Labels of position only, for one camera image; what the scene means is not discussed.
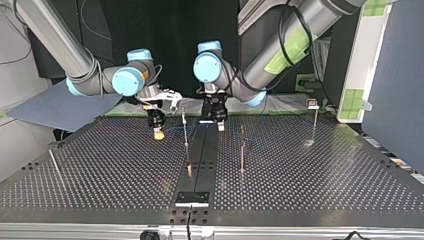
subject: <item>green label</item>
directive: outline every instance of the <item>green label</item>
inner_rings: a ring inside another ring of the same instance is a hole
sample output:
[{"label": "green label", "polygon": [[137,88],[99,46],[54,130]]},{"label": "green label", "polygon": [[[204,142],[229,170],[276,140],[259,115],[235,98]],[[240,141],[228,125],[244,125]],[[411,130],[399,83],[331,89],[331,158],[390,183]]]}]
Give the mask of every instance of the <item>green label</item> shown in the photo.
[{"label": "green label", "polygon": [[362,15],[365,17],[383,16],[387,4],[387,0],[368,0]]},{"label": "green label", "polygon": [[[287,55],[295,64],[306,56],[305,50],[308,48],[308,46],[308,35],[303,30],[303,28],[296,30],[284,43]],[[275,54],[275,56],[271,59],[268,65],[266,65],[265,71],[277,75],[287,67],[290,67],[290,63],[284,57],[283,51],[280,49],[278,53]]]},{"label": "green label", "polygon": [[346,89],[343,97],[343,104],[340,111],[340,118],[356,120],[364,105],[362,99],[364,95],[363,89]]}]

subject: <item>perforated metal table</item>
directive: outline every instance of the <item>perforated metal table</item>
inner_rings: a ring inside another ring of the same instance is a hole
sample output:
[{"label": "perforated metal table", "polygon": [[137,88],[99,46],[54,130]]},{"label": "perforated metal table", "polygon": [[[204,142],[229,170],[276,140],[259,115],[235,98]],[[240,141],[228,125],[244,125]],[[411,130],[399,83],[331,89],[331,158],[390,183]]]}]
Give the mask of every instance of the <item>perforated metal table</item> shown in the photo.
[{"label": "perforated metal table", "polygon": [[[230,117],[225,132],[191,118],[188,148],[180,119],[151,134],[140,118],[85,127],[53,151],[59,172],[46,153],[0,183],[0,222],[424,229],[424,186],[329,116]],[[177,208],[179,192],[209,207]]]}]

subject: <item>gray cloth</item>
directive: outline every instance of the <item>gray cloth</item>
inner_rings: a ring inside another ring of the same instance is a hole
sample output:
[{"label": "gray cloth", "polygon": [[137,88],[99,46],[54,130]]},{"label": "gray cloth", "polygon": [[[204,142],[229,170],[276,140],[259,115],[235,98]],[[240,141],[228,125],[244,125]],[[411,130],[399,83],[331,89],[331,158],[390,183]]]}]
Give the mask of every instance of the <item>gray cloth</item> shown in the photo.
[{"label": "gray cloth", "polygon": [[7,115],[22,121],[75,132],[112,109],[120,99],[118,94],[105,94],[103,97],[73,96],[65,81],[62,81],[13,108]]}]

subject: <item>vertical metal pin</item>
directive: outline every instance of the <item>vertical metal pin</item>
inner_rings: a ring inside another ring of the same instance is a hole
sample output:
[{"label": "vertical metal pin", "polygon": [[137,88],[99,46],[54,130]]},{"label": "vertical metal pin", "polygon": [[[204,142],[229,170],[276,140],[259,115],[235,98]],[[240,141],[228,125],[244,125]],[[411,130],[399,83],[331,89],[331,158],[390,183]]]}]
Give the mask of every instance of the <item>vertical metal pin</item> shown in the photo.
[{"label": "vertical metal pin", "polygon": [[51,149],[49,149],[49,154],[50,154],[50,158],[53,161],[54,168],[56,169],[56,171],[59,172],[60,171],[59,166],[56,163],[56,158],[54,157],[53,151]]},{"label": "vertical metal pin", "polygon": [[182,108],[181,109],[181,117],[183,120],[183,125],[184,125],[184,145],[186,147],[188,147],[188,138],[187,138],[187,120],[185,119],[185,109]]},{"label": "vertical metal pin", "polygon": [[317,127],[318,111],[319,111],[319,108],[315,110],[314,130],[315,130],[315,128]]},{"label": "vertical metal pin", "polygon": [[244,172],[244,147],[246,145],[246,137],[243,125],[241,126],[241,150],[240,150],[240,170]]}]

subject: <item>white panel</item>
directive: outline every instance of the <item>white panel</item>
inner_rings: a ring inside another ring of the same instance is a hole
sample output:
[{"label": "white panel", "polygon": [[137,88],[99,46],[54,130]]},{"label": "white panel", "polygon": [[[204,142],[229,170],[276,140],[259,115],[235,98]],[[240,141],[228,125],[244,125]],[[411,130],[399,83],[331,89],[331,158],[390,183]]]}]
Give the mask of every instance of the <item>white panel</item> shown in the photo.
[{"label": "white panel", "polygon": [[48,127],[19,120],[0,127],[0,182],[43,154],[52,141]]},{"label": "white panel", "polygon": [[[22,26],[9,10],[0,8],[22,30]],[[22,61],[1,64],[20,59],[28,53],[29,43],[13,29],[0,14],[0,181],[20,169],[21,166],[41,155],[47,144],[54,141],[52,129],[2,118],[2,113],[13,106],[44,91],[48,85],[38,77],[32,53]]]},{"label": "white panel", "polygon": [[[1,8],[22,30],[20,23],[14,20],[10,11]],[[29,50],[26,42],[0,14],[0,63],[25,56]],[[32,53],[25,59],[13,64],[0,64],[0,110],[21,103],[48,87],[45,79],[38,77]]]}]

